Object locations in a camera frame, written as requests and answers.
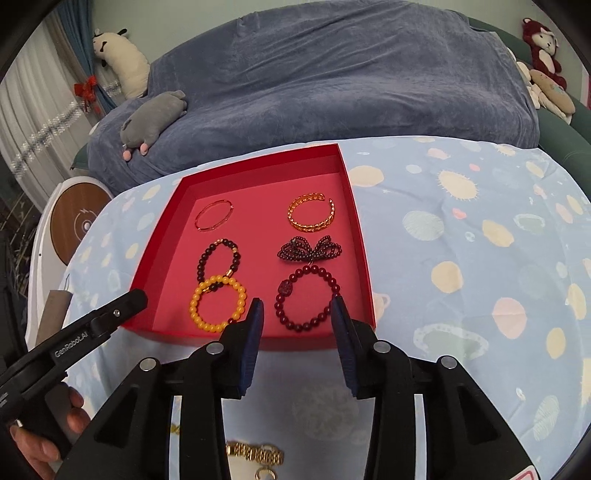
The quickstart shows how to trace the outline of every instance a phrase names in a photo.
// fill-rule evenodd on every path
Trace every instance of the polka dot fabric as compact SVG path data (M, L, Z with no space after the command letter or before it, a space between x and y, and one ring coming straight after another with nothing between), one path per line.
M458 358L550 479L591 420L589 201L538 149L437 137L338 144L378 336L410 356ZM183 176L302 146L206 164L118 196L67 269L63 287L74 296L66 323L128 291ZM69 380L95 412L142 358L168 362L192 350L120 329ZM281 477L362 477L373 404L351 399L335 351L261 352L248 394L223 409L228 439L285 450ZM171 478L178 478L177 439L171 445ZM419 463L417 478L424 477Z

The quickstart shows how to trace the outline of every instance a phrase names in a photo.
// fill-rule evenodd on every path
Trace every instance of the red stuffed animal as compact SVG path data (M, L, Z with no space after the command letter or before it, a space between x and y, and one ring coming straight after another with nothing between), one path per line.
M566 90L566 80L557 75L562 72L560 63L554 58L558 42L548 27L531 18L523 19L523 39L531 47L534 68L545 73Z

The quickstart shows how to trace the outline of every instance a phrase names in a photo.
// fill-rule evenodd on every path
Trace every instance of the finger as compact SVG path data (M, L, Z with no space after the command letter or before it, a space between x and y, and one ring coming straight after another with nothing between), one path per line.
M90 417L81 408L73 408L68 413L68 426L75 433L82 433L89 423Z
M12 438L19 450L28 459L40 462L55 462L60 459L57 447L47 439L43 439L23 428L11 429Z
M82 408L84 406L84 398L78 392L77 389L70 387L70 403L73 407Z
M52 468L45 462L40 462L39 460L35 459L28 459L27 462L34 468L43 480L54 480L56 477L56 473L52 470Z

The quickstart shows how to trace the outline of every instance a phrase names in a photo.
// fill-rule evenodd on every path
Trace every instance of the red box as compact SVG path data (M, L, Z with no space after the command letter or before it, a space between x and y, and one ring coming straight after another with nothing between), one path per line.
M287 209L306 193L323 193L335 203L333 223L320 232L302 233L287 219ZM197 214L215 200L232 202L233 212L220 227L198 231ZM212 225L224 217L228 205L213 207L200 225ZM303 224L328 217L328 201L309 201L294 211ZM333 348L335 340L330 318L309 332L287 330L275 316L277 287L304 263L277 257L281 246L303 236L312 248L325 235L343 248L341 256L317 262L341 287L352 318L375 328L369 272L359 219L349 178L338 145L321 145L251 158L211 168L182 179L163 211L148 242L132 282L148 295L148 308L124 326L139 335L182 345L203 345L219 336L197 328L189 316L189 302L197 287L197 264L213 241L228 238L238 245L241 263L234 277L244 285L250 300L259 297L265 306L261 348L306 350ZM223 245L209 257L205 275L223 275L232 262L231 250ZM332 292L317 275L305 275L294 284L285 300L290 320L304 323L328 305ZM203 295L199 315L205 322L221 323L235 310L237 293L224 287Z

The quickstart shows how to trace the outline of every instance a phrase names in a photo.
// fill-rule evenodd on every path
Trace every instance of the red bow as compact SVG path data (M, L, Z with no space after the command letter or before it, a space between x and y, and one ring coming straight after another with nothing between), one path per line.
M76 96L81 97L84 100L84 111L88 111L88 107L96 102L95 87L98 85L96 77L91 75L88 77L86 83L75 83L74 93ZM95 105L95 110L100 111L98 106Z

